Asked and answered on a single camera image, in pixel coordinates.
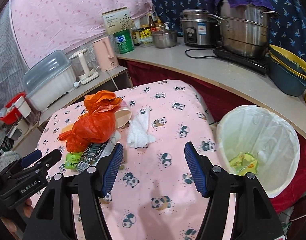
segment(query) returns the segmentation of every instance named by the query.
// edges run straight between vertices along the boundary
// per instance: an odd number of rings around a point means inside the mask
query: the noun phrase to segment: pink fabric
[[[199,230],[208,199],[197,192],[190,179],[184,145],[192,141],[199,154],[208,156],[214,165],[220,165],[214,148],[210,147],[206,151],[202,149],[202,144],[205,143],[215,145],[207,121],[202,115],[198,115],[204,112],[203,107],[189,85],[178,80],[165,80],[120,90],[116,95],[128,103],[133,116],[151,107],[149,133],[157,141],[149,144],[147,149],[130,148],[126,146],[127,125],[120,129],[120,142],[127,152],[125,169],[118,172],[112,192],[107,198],[101,199],[101,207],[112,238],[193,240],[197,233],[186,233],[189,229]],[[83,103],[77,103],[57,111],[47,124],[37,148],[43,155],[55,148],[63,152],[62,160],[49,170],[50,175],[58,172],[65,176],[77,174],[64,168],[67,154],[65,142],[58,141],[57,138],[62,128],[75,122],[83,113]],[[36,203],[37,200],[38,196],[35,195],[33,202]],[[73,201],[77,234],[79,239],[84,239],[78,197],[75,196]],[[224,240],[230,239],[234,213],[235,197],[231,194]]]
[[[102,13],[128,7],[145,15],[151,0],[11,0],[14,32],[29,67],[59,49],[74,49],[104,34]]]

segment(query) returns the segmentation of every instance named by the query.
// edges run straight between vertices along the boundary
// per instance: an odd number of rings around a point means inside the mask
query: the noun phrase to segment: barcode
[[[77,168],[81,169],[81,170],[85,170],[86,168],[88,168],[90,165],[88,163],[85,163],[85,162],[80,162],[78,165],[77,165]]]

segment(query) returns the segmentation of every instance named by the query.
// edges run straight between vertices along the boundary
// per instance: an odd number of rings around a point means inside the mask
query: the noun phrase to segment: panda print tablecloth
[[[126,145],[128,125],[120,128],[120,142],[126,149],[125,169],[118,172],[112,192],[100,199],[106,223],[113,239],[192,240],[197,236],[208,199],[197,192],[184,157],[184,145],[192,141],[197,152],[221,165],[216,153],[205,109],[192,88],[178,80],[164,80],[115,92],[130,107],[133,116],[150,111],[149,133],[156,142],[148,148]],[[43,156],[53,149],[62,152],[62,160],[49,170],[48,180],[66,170],[65,142],[58,140],[61,130],[85,112],[83,103],[53,114],[37,148]],[[36,203],[42,191],[32,200]],[[78,196],[73,196],[78,239],[85,239],[79,213]],[[230,239],[235,199],[231,196],[223,239]]]

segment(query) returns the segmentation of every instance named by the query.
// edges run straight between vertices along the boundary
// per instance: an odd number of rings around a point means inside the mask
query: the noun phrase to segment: red curtain
[[[222,88],[171,70],[134,61],[120,61],[120,64],[128,68],[135,86],[165,79],[177,79],[191,84],[203,97],[216,122],[237,106],[253,104]],[[297,135],[301,146],[299,166],[290,185],[279,196],[271,199],[276,212],[292,206],[306,191],[306,139]]]

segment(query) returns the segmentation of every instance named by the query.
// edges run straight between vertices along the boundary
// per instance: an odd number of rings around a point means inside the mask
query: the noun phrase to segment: white trash bag
[[[216,134],[226,171],[236,174],[229,161],[249,152],[258,161],[256,176],[269,198],[290,184],[299,164],[300,143],[287,121],[262,107],[239,106],[222,118]]]

